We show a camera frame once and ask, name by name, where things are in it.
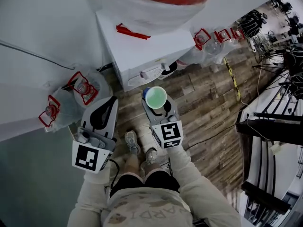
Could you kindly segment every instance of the yellow and black tape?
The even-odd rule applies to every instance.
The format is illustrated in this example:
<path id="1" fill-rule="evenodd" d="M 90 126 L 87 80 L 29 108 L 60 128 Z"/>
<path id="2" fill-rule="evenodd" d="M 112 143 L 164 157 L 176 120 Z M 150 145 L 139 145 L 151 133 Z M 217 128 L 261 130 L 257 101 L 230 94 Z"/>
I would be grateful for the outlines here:
<path id="1" fill-rule="evenodd" d="M 229 63 L 228 63 L 226 57 L 223 58 L 223 61 L 224 61 L 224 64 L 226 65 L 226 67 L 227 67 L 227 69 L 228 69 L 228 71 L 229 71 L 230 76 L 232 77 L 232 81 L 233 81 L 233 84 L 234 84 L 234 86 L 235 86 L 235 88 L 236 88 L 236 90 L 237 90 L 238 97 L 239 97 L 239 99 L 241 100 L 241 93 L 240 93 L 240 91 L 239 91 L 239 88 L 238 88 L 236 79 L 235 79 L 235 77 L 233 76 L 232 68 L 230 67 L 230 65 L 229 65 Z"/>

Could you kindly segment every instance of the cup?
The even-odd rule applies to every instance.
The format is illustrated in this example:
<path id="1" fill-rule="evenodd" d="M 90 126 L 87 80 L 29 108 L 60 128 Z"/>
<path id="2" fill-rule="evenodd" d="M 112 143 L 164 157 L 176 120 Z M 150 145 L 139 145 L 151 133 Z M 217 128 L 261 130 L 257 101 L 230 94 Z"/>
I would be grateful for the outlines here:
<path id="1" fill-rule="evenodd" d="M 166 91 L 162 87 L 147 87 L 143 91 L 143 97 L 147 106 L 152 109 L 162 108 L 167 100 Z"/>

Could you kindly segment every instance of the white sweatshirt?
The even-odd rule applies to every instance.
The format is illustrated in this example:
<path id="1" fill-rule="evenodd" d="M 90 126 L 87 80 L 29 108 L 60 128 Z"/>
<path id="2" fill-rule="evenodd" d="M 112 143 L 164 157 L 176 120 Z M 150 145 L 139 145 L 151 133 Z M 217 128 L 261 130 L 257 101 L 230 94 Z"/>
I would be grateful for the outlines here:
<path id="1" fill-rule="evenodd" d="M 102 172 L 93 176 L 86 173 L 68 227 L 192 227 L 192 216 L 204 219 L 209 227 L 240 227 L 239 214 L 201 176 L 184 149 L 171 148 L 167 152 L 180 194 L 164 189 L 131 188 L 119 190 L 108 202 Z"/>

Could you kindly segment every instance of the white marker cube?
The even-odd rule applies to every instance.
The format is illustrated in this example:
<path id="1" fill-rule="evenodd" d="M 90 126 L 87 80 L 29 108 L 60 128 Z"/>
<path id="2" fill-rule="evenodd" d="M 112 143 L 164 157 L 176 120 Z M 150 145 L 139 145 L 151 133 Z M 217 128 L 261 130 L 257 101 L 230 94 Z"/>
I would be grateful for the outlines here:
<path id="1" fill-rule="evenodd" d="M 152 135 L 158 145 L 163 148 L 177 147 L 182 144 L 182 122 L 175 121 L 152 126 Z"/>
<path id="2" fill-rule="evenodd" d="M 105 167 L 112 153 L 110 150 L 74 140 L 72 142 L 72 165 L 88 172 L 98 173 Z"/>

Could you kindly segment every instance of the cup rim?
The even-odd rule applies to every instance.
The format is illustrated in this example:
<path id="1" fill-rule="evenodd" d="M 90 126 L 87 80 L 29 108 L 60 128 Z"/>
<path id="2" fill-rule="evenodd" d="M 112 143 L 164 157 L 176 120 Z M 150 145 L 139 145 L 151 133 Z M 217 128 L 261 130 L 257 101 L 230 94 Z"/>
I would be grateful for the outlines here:
<path id="1" fill-rule="evenodd" d="M 147 100 L 147 95 L 148 95 L 148 93 L 150 92 L 150 90 L 152 89 L 152 88 L 160 88 L 163 92 L 164 92 L 164 94 L 165 94 L 165 100 L 164 100 L 164 103 L 163 103 L 163 105 L 162 106 L 160 106 L 160 107 L 157 107 L 157 108 L 153 108 L 153 107 L 151 107 L 150 105 L 149 105 L 149 103 L 148 103 L 148 100 Z M 147 92 L 146 92 L 146 95 L 145 95 L 145 102 L 146 102 L 146 104 L 147 104 L 147 106 L 149 106 L 150 108 L 152 108 L 152 109 L 159 109 L 159 108 L 162 108 L 164 105 L 165 105 L 165 103 L 166 103 L 166 100 L 167 100 L 167 92 L 165 91 L 165 89 L 164 88 L 162 88 L 162 87 L 159 87 L 159 86 L 154 86 L 154 87 L 151 87 Z"/>

